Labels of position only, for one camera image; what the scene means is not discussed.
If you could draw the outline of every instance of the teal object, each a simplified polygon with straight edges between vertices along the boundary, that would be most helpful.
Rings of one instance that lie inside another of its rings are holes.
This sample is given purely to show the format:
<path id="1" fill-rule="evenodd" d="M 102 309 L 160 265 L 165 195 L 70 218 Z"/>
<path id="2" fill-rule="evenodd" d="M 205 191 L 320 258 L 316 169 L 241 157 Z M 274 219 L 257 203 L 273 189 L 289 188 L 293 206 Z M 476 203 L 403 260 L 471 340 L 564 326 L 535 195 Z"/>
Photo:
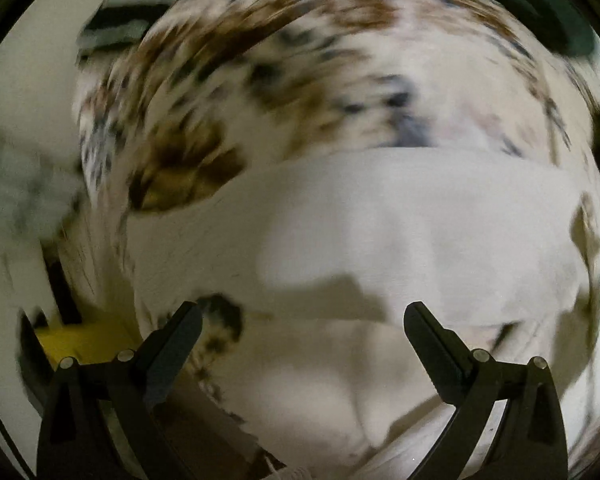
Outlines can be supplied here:
<path id="1" fill-rule="evenodd" d="M 593 54 L 593 28 L 570 0 L 498 1 L 551 52 L 567 57 Z"/>

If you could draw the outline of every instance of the yellow object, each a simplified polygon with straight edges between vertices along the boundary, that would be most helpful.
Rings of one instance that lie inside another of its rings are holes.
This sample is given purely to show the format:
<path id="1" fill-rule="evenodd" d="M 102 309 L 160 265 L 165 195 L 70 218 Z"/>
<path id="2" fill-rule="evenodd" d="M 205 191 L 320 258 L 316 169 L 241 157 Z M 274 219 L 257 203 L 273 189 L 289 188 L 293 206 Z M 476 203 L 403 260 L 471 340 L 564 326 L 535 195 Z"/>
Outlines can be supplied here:
<path id="1" fill-rule="evenodd" d="M 39 328 L 36 335 L 54 369 L 64 357 L 75 357 L 81 365 L 104 363 L 139 346 L 115 316 L 104 312 L 78 325 Z"/>

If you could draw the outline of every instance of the silver screw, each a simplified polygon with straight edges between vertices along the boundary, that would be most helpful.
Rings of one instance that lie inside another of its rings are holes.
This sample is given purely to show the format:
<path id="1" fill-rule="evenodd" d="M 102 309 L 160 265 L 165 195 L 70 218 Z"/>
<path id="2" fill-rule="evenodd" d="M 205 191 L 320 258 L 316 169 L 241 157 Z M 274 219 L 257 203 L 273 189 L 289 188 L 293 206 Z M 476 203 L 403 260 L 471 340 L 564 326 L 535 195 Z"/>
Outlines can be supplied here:
<path id="1" fill-rule="evenodd" d="M 486 350 L 483 350 L 482 348 L 475 349 L 473 354 L 474 354 L 475 360 L 478 362 L 481 362 L 481 363 L 485 363 L 489 359 L 491 359 L 491 355 L 489 354 L 489 352 L 487 352 Z"/>
<path id="2" fill-rule="evenodd" d="M 547 362 L 539 356 L 534 357 L 534 364 L 541 370 L 544 370 L 545 368 L 548 367 Z"/>
<path id="3" fill-rule="evenodd" d="M 73 357 L 65 357 L 60 361 L 60 367 L 62 368 L 62 370 L 67 370 L 67 369 L 71 368 L 73 365 L 74 365 Z"/>
<path id="4" fill-rule="evenodd" d="M 123 350 L 118 354 L 118 361 L 126 363 L 131 361 L 131 359 L 134 358 L 134 355 L 136 355 L 136 353 L 133 350 Z"/>

